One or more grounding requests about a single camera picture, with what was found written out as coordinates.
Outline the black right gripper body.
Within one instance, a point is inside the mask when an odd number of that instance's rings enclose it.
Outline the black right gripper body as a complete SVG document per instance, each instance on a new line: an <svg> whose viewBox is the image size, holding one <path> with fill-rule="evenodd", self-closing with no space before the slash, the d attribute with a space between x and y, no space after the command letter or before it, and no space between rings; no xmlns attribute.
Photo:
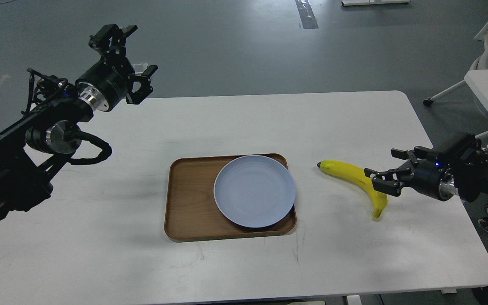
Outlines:
<svg viewBox="0 0 488 305"><path fill-rule="evenodd" d="M409 187L440 201L459 195L453 170L439 161L419 160L409 180Z"/></svg>

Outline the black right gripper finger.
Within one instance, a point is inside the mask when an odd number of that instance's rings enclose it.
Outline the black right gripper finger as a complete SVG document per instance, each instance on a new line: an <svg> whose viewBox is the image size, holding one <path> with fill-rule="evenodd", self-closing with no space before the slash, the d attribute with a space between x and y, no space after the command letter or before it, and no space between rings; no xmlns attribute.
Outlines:
<svg viewBox="0 0 488 305"><path fill-rule="evenodd" d="M414 170L411 168L395 168L379 172L364 168L364 174L371 179L374 190L386 195L399 197L402 189L407 187L411 180Z"/></svg>
<svg viewBox="0 0 488 305"><path fill-rule="evenodd" d="M411 150L391 149L391 156L401 160L407 160L413 168L432 168L433 162L428 159L430 148L416 146Z"/></svg>

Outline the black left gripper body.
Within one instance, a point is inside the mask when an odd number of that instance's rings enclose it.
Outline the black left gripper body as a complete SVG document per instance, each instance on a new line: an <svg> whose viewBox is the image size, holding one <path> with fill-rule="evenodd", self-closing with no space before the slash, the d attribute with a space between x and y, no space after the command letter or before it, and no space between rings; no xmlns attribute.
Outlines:
<svg viewBox="0 0 488 305"><path fill-rule="evenodd" d="M109 112L128 94L128 76L133 74L134 68L128 60L99 60L76 80L79 99L93 111Z"/></svg>

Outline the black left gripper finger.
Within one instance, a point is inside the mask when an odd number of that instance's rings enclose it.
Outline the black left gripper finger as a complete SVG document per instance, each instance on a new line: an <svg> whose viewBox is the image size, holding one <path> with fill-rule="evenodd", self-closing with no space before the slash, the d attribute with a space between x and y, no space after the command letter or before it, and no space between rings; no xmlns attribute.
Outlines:
<svg viewBox="0 0 488 305"><path fill-rule="evenodd" d="M126 63L126 40L138 29L137 25L120 28L116 24L108 24L90 36L89 47L99 54L99 63Z"/></svg>
<svg viewBox="0 0 488 305"><path fill-rule="evenodd" d="M127 104L139 105L153 93L151 77L157 70L156 64L149 64L143 75L135 75L134 72L127 75L128 92L125 96Z"/></svg>

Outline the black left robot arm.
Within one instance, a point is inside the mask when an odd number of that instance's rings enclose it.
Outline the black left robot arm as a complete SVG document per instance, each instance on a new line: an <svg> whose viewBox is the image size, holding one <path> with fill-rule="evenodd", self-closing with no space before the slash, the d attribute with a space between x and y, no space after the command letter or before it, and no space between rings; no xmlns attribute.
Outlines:
<svg viewBox="0 0 488 305"><path fill-rule="evenodd" d="M114 110L122 99L138 105L153 92L158 67L136 72L126 56L126 40L137 28L108 24L92 35L89 47L100 59L75 83L28 70L26 110L0 133L0 220L48 199L53 177L66 164L93 165L110 157L111 146L78 124L95 111Z"/></svg>

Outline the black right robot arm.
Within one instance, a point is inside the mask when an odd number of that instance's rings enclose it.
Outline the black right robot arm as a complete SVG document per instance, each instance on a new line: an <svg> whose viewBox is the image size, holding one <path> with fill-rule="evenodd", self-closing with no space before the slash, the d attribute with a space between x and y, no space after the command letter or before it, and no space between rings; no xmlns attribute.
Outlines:
<svg viewBox="0 0 488 305"><path fill-rule="evenodd" d="M488 151L474 134L453 133L432 148L393 148L391 156L404 160L403 164L383 172L364 169L376 191L398 197L408 187L439 201L458 196L474 202L481 194L488 197ZM486 216L477 224L488 233L488 202L484 211Z"/></svg>

